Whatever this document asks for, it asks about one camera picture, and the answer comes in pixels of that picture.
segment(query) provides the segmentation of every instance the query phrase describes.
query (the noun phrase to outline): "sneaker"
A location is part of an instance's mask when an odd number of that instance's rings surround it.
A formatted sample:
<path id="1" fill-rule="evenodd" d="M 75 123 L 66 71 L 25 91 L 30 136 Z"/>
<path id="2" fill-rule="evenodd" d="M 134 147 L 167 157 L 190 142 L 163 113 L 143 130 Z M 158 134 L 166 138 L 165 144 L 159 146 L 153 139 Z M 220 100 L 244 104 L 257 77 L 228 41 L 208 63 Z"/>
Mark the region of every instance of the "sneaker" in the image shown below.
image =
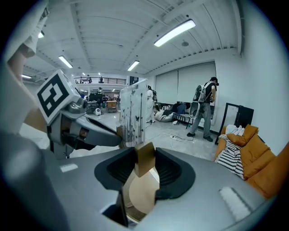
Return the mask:
<path id="1" fill-rule="evenodd" d="M 207 137 L 203 136 L 203 138 L 206 139 L 207 141 L 213 142 L 213 139 L 210 136 Z"/>
<path id="2" fill-rule="evenodd" d="M 186 136 L 188 136 L 188 137 L 193 137 L 193 136 L 195 136 L 195 134 L 188 133 Z"/>

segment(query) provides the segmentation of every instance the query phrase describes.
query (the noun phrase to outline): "orange sofa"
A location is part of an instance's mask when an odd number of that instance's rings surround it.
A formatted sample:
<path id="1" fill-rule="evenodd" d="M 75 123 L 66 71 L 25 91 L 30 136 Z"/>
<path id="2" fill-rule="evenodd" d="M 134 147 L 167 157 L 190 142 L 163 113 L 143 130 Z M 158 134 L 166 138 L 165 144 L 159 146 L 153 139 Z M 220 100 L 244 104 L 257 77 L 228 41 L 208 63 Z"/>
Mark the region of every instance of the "orange sofa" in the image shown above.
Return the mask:
<path id="1" fill-rule="evenodd" d="M 228 134 L 227 137 L 240 149 L 244 180 L 265 198 L 278 194 L 289 172 L 289 142 L 283 151 L 275 156 L 257 135 L 258 128 L 247 125 L 243 136 Z M 226 147 L 226 141 L 219 139 L 215 159 Z"/>

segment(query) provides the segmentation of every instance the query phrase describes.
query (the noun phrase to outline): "cap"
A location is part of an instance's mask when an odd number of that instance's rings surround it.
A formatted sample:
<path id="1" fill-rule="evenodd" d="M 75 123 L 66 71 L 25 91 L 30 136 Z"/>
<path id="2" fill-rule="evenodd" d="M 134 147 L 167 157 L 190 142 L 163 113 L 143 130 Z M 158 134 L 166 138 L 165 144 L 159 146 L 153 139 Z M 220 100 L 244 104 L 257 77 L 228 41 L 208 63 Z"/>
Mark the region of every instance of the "cap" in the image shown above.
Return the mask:
<path id="1" fill-rule="evenodd" d="M 216 81 L 216 82 L 217 82 L 216 85 L 217 85 L 217 86 L 219 85 L 219 84 L 218 84 L 218 79 L 217 79 L 216 77 L 212 77 L 212 78 L 210 79 L 210 81 Z"/>

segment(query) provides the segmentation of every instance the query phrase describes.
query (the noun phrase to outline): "fluorescent light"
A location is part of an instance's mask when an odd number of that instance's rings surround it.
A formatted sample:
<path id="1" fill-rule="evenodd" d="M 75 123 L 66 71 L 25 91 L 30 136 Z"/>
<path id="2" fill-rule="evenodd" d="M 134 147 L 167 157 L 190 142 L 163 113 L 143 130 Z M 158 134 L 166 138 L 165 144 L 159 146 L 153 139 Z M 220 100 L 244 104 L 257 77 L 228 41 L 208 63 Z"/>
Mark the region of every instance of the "fluorescent light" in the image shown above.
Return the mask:
<path id="1" fill-rule="evenodd" d="M 73 68 L 73 66 L 66 60 L 66 58 L 64 57 L 64 56 L 59 56 L 58 57 L 62 62 L 64 62 L 64 64 L 66 65 L 66 66 L 68 66 L 69 68 Z"/>
<path id="2" fill-rule="evenodd" d="M 127 70 L 128 70 L 128 71 L 133 70 L 133 68 L 134 68 L 135 66 L 137 66 L 139 63 L 140 63 L 140 62 L 136 60 L 136 61 L 129 67 L 129 69 L 127 69 Z"/>
<path id="3" fill-rule="evenodd" d="M 44 37 L 44 32 L 41 31 L 39 34 L 38 34 L 38 38 L 43 38 Z"/>
<path id="4" fill-rule="evenodd" d="M 22 74 L 21 76 L 22 76 L 23 78 L 26 78 L 26 79 L 31 79 L 31 78 L 32 78 L 31 76 L 24 75 L 24 74 Z"/>
<path id="5" fill-rule="evenodd" d="M 166 33 L 165 35 L 163 35 L 161 38 L 159 38 L 154 45 L 155 46 L 161 46 L 164 43 L 166 43 L 167 41 L 169 41 L 170 39 L 172 39 L 173 37 L 179 35 L 180 33 L 183 33 L 184 31 L 191 29 L 193 27 L 195 27 L 196 24 L 194 23 L 193 20 L 189 19 L 183 23 L 181 23 L 180 25 L 176 26 L 175 28 L 173 28 L 172 30 L 170 30 L 168 33 Z"/>

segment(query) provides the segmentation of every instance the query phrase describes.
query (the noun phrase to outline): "railing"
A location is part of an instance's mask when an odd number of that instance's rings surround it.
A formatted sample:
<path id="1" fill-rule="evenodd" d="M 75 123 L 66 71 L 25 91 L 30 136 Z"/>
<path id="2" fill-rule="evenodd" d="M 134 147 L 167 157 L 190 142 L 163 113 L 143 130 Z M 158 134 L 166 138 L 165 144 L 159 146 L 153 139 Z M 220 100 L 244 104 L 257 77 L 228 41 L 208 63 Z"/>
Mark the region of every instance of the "railing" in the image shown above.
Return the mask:
<path id="1" fill-rule="evenodd" d="M 126 84 L 126 79 L 116 79 L 116 78 L 102 78 L 102 77 L 77 77 L 74 78 L 76 84 L 84 83 L 107 83 L 107 84 Z"/>

